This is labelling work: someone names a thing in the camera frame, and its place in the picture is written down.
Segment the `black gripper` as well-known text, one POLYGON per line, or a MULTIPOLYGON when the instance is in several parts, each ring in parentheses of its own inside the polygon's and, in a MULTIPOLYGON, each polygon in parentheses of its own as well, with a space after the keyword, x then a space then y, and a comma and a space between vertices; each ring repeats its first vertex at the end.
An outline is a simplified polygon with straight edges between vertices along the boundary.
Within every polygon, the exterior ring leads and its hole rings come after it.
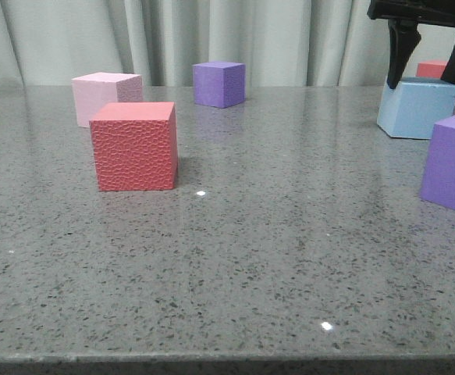
MULTIPOLYGON (((418 24, 455 28, 455 0, 371 1, 367 14, 372 20, 388 20, 390 54, 387 84, 391 89, 397 87, 421 40, 418 24)), ((455 84, 455 44, 441 80, 455 84)))

